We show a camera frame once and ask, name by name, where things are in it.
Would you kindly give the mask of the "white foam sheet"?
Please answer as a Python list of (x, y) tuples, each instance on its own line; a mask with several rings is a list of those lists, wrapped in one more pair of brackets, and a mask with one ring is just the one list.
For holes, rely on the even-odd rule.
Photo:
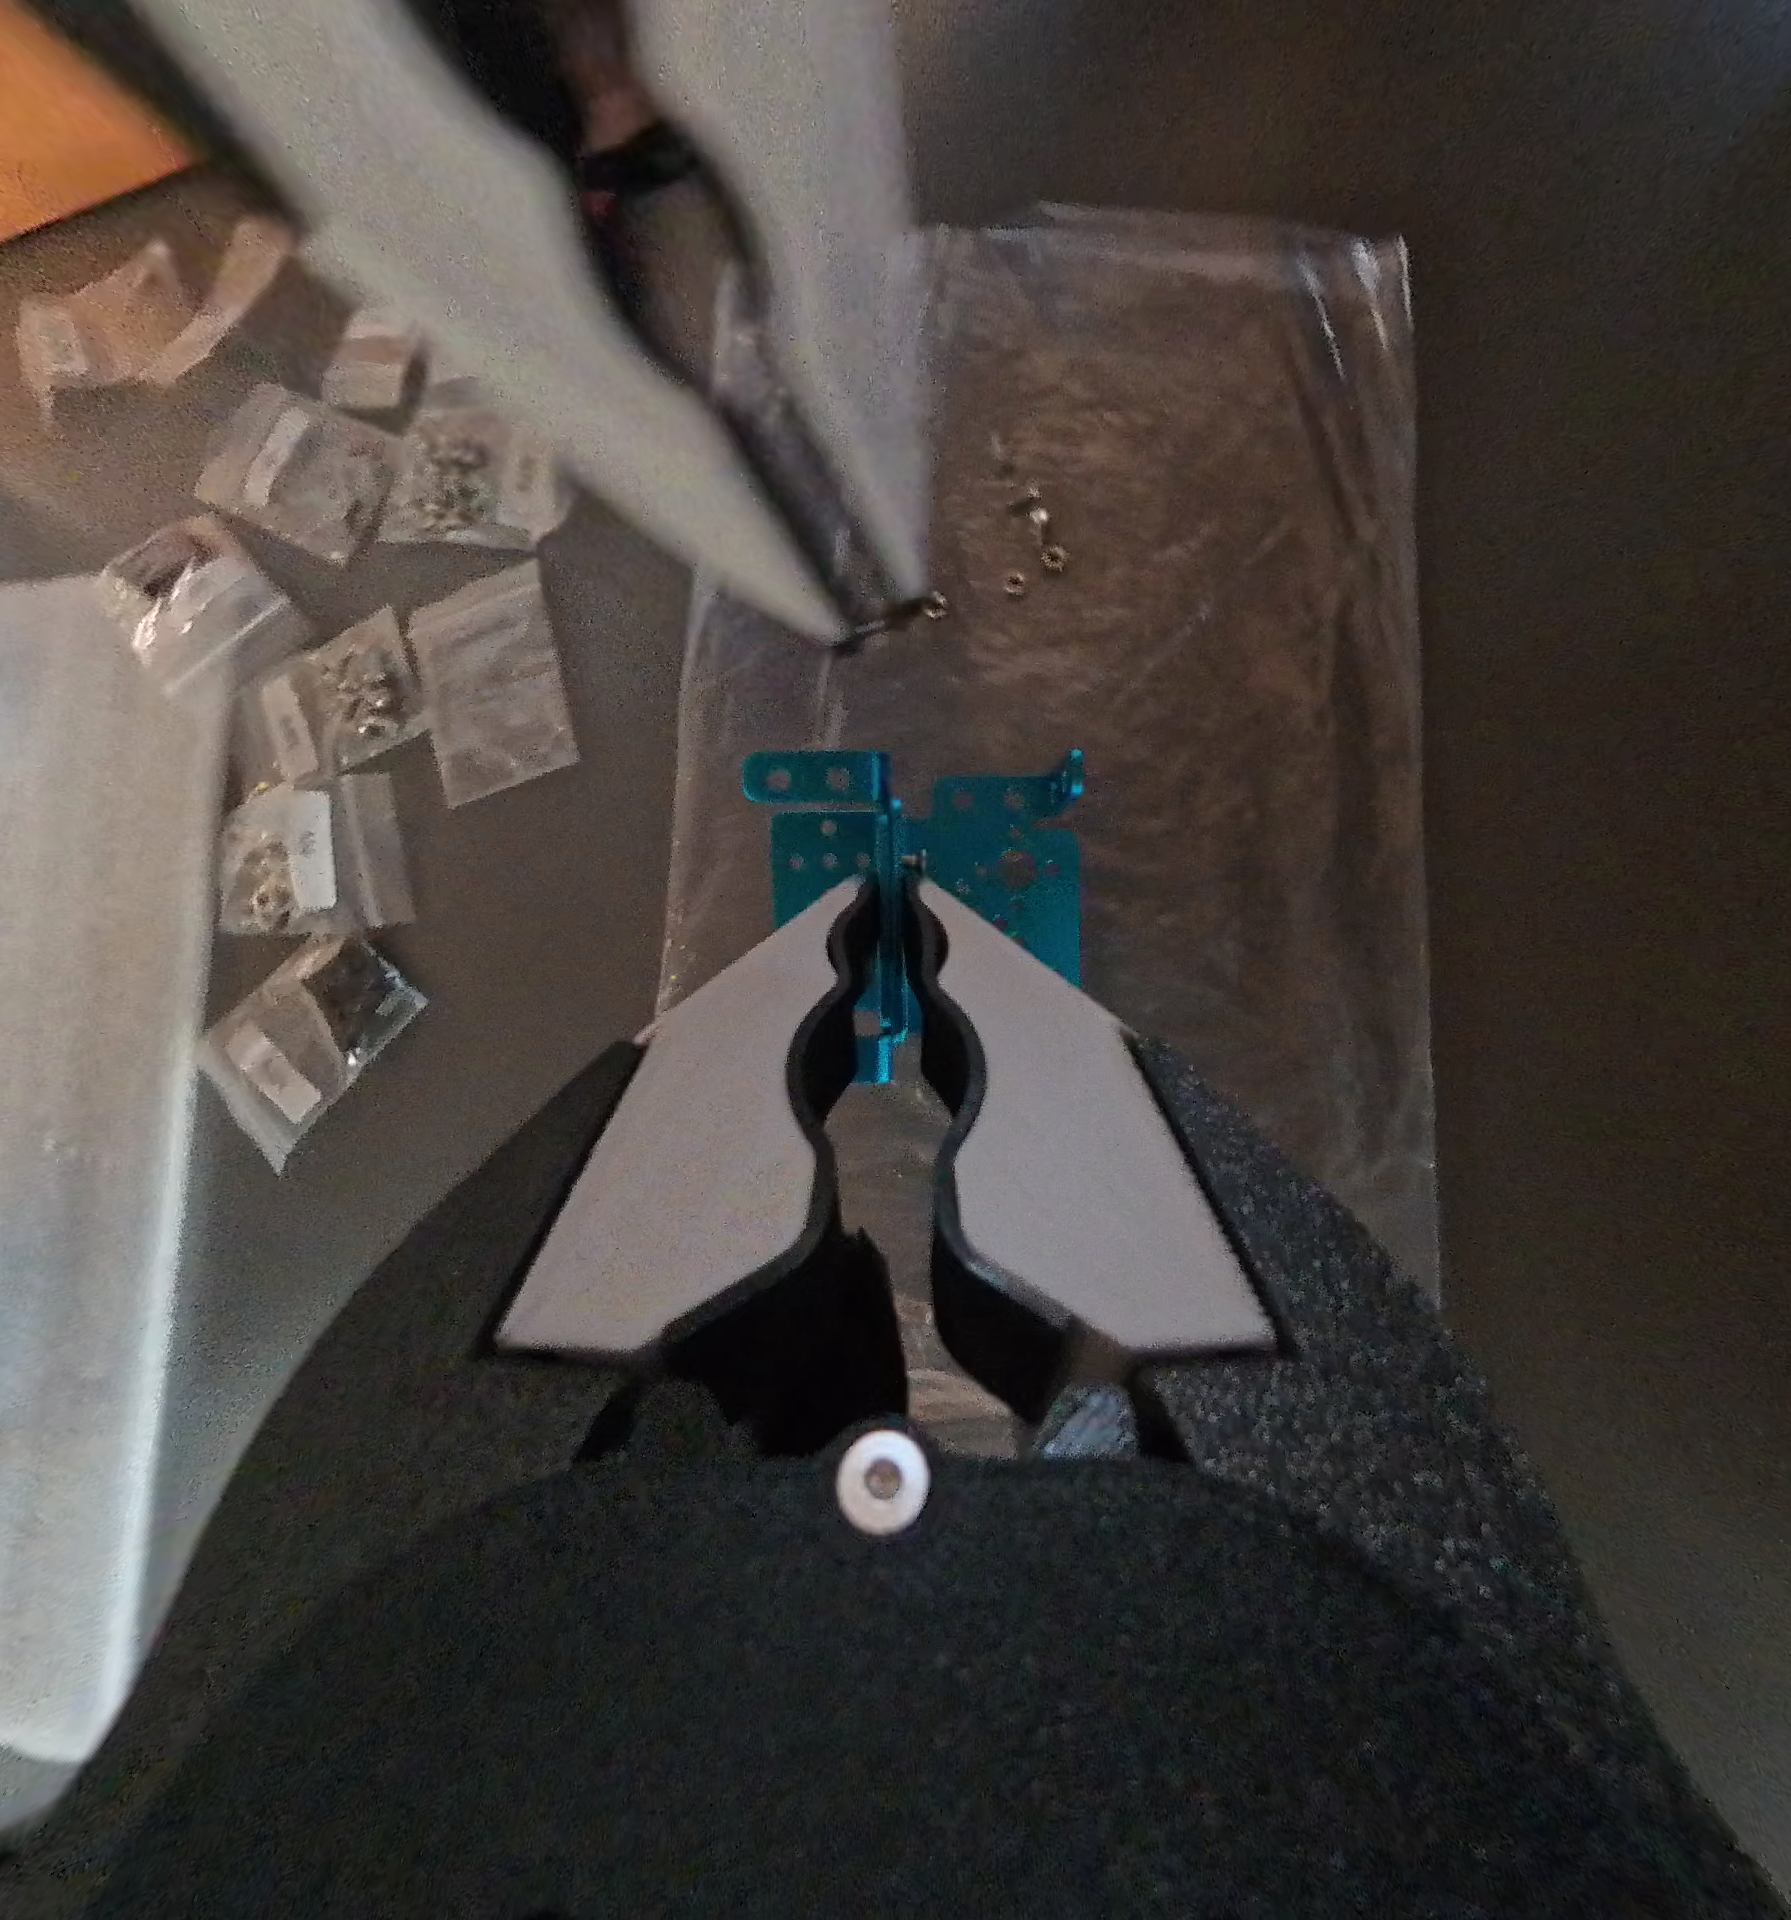
[(39, 1762), (138, 1662), (221, 727), (91, 574), (0, 584), (0, 1747)]

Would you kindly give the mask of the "scattered loose metal fasteners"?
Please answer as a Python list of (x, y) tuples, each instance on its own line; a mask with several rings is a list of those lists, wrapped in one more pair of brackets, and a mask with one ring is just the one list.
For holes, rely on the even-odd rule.
[(1034, 475), (1014, 444), (1002, 430), (985, 437), (985, 468), (994, 489), (997, 512), (1002, 515), (1012, 547), (1001, 573), (1001, 595), (1009, 606), (1020, 606), (1040, 587), (1066, 582), (1074, 562), (1060, 538), (1046, 486)]

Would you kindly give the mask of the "blue metal bracket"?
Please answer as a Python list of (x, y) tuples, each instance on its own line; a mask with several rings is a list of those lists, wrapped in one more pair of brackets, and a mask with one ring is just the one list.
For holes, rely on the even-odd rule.
[(1084, 785), (1082, 750), (1034, 773), (942, 775), (896, 826), (899, 867), (928, 877), (1070, 986), (1081, 986), (1081, 853), (1060, 817)]
[(754, 750), (740, 764), (742, 795), (768, 814), (768, 872), (778, 925), (844, 878), (879, 894), (879, 945), (853, 998), (853, 1080), (890, 1084), (910, 1035), (906, 894), (907, 852), (893, 761), (869, 749)]

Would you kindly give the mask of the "pile of small screw bags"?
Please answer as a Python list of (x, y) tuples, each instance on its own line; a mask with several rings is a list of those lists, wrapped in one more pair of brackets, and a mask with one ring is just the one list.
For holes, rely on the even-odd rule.
[[(384, 763), (425, 747), (441, 800), (463, 809), (580, 758), (538, 561), (567, 486), (467, 379), (425, 378), (408, 403), (422, 360), (396, 314), (353, 314), (316, 394), (264, 381), (237, 403), (203, 455), (199, 514), (97, 574), (151, 684), (224, 704), (216, 931), (289, 950), (195, 1060), (274, 1170), (426, 1007), (377, 945), (414, 918)], [(331, 567), (380, 547), (502, 562), (320, 636), (244, 534)]]

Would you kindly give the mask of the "orange cardboard box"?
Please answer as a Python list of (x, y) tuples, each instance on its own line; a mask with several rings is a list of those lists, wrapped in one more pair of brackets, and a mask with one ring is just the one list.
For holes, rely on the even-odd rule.
[(136, 92), (27, 5), (0, 2), (0, 246), (194, 165)]

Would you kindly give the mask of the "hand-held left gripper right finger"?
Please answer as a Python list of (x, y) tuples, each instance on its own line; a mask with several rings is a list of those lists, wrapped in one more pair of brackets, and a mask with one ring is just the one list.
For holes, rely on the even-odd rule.
[(1275, 1321), (1131, 1031), (933, 880), (912, 887), (939, 1338), (1036, 1423), (1072, 1384), (1275, 1352)]

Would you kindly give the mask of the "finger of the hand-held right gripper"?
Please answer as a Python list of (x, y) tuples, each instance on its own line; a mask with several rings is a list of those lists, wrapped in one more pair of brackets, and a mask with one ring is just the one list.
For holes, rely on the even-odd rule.
[(837, 587), (729, 429), (602, 287), (572, 180), (404, 3), (159, 2), (144, 18), (320, 270), (414, 322), (646, 538), (809, 639), (844, 635)]
[(718, 408), (836, 607), (906, 607), (931, 508), (890, 8), (632, 3), (631, 39), (734, 221), (756, 337)]

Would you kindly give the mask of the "dark desk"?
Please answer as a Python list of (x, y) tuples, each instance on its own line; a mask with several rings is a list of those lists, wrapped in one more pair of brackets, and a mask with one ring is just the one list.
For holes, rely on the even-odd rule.
[[(1791, 3), (893, 3), (923, 217), (1069, 201), (1397, 231), (1412, 266), (1445, 1302), (1623, 1662), (1791, 1898)], [(687, 571), (592, 503), (564, 573), (584, 761), (455, 817), (431, 1012), (274, 1180), (219, 1102), (149, 1607), (106, 1749), (0, 1809), (0, 1915), (60, 1915), (271, 1600), (512, 1484), (435, 1382), (290, 1393), (455, 1181), (644, 1021)]]

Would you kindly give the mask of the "large clear plastic bag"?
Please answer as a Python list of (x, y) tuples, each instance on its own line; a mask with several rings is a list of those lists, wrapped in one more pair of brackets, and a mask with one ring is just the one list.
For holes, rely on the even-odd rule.
[[(1046, 203), (912, 285), (950, 613), (842, 658), (695, 587), (658, 1007), (770, 929), (746, 753), (884, 750), (921, 813), (1081, 749), (1082, 990), (1437, 1294), (1402, 242)], [(989, 430), (1074, 562), (1020, 606)]]

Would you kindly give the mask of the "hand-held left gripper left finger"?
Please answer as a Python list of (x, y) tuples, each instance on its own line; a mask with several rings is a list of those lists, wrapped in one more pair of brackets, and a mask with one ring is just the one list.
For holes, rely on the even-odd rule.
[(705, 1389), (765, 1454), (907, 1417), (901, 1319), (844, 1218), (828, 1118), (880, 890), (845, 878), (610, 1061), (624, 1078), (493, 1319), (493, 1351)]

